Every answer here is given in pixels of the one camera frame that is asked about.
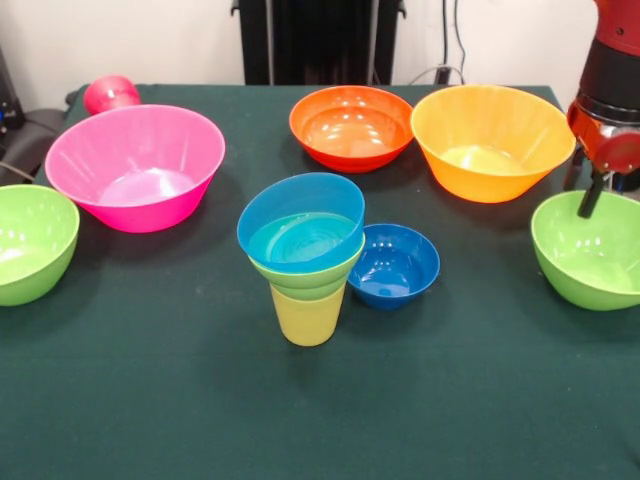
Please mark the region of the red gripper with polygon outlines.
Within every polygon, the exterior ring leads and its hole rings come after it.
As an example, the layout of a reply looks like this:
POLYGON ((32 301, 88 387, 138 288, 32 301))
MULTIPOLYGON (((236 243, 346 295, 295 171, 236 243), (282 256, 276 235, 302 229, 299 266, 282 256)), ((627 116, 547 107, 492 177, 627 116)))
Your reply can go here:
POLYGON ((605 187, 603 173, 628 174, 639 168, 639 127, 598 119, 577 101, 569 107, 567 121, 579 144, 571 157, 563 189, 573 190, 576 187, 585 153, 596 170, 592 171, 592 183, 580 203, 578 215, 589 219, 605 187))

